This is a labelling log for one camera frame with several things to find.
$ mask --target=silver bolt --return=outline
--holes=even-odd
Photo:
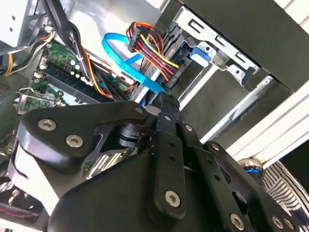
[[[219,147],[218,147],[217,144],[212,144],[212,147],[213,147],[215,150],[219,151]]]
[[[272,216],[272,221],[275,223],[275,225],[279,228],[282,229],[284,228],[282,222],[275,216]]]
[[[57,124],[53,120],[50,120],[47,118],[41,119],[38,122],[38,125],[39,125],[39,128],[45,131],[53,131],[57,127]]]
[[[136,110],[138,113],[140,113],[140,114],[144,113],[143,110],[140,109],[140,108],[138,108],[138,107],[136,107],[135,110]]]
[[[245,224],[243,224],[243,221],[237,214],[231,214],[230,219],[238,230],[243,231],[245,229]]]
[[[179,207],[180,205],[180,198],[178,194],[172,190],[168,190],[165,193],[165,200],[173,207]]]
[[[74,148],[80,148],[84,144],[83,139],[78,135],[69,135],[66,138],[66,142],[67,145]]]
[[[172,119],[171,119],[169,116],[167,116],[167,115],[165,115],[164,118],[165,118],[167,121],[172,121]]]
[[[193,130],[192,127],[190,127],[189,125],[185,125],[185,127],[186,127],[186,129],[187,129],[188,131],[192,131],[192,130]]]
[[[294,230],[294,229],[295,229],[294,225],[292,224],[292,222],[291,222],[289,219],[287,219],[287,218],[284,217],[283,220],[284,220],[285,223],[291,228],[291,230]]]

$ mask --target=yellow wire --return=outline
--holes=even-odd
[[[170,60],[166,59],[165,57],[163,57],[160,53],[158,53],[146,40],[145,36],[144,35],[140,35],[141,39],[145,42],[145,44],[158,56],[160,57],[161,59],[163,59],[166,63],[176,67],[176,68],[179,68],[179,65],[178,64],[175,64],[173,62],[171,62]]]
[[[3,76],[8,75],[12,71],[12,68],[13,68],[13,55],[9,54],[9,65]]]
[[[83,47],[82,47],[82,50],[83,50],[84,55],[86,56],[86,60],[87,60],[88,66],[89,66],[89,70],[90,70],[91,79],[93,81],[93,84],[95,85],[96,89],[99,91],[100,94],[108,97],[108,95],[101,89],[101,87],[99,87],[99,85],[98,85],[98,83],[97,83],[97,81],[94,77],[89,56],[87,55],[87,53],[86,53],[86,51]]]
[[[148,25],[150,27],[153,27],[153,25],[146,23],[146,22],[135,22],[134,27],[136,27],[137,24],[145,24],[145,25]]]

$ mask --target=striped fabric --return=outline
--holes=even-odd
[[[309,195],[281,162],[264,171],[265,191],[300,225],[309,232]]]

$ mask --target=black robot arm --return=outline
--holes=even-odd
[[[40,109],[24,117],[10,175],[36,181],[20,170],[21,157],[40,168],[59,198],[47,209],[48,232],[298,231],[219,144],[199,142],[174,97],[160,94],[148,111],[125,101]],[[82,180],[87,160],[128,147],[138,154]],[[42,203],[48,208],[50,202]]]

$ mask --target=blue light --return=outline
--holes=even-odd
[[[259,170],[256,170],[256,169],[249,169],[249,170],[246,170],[246,172],[248,172],[248,173],[261,173]]]

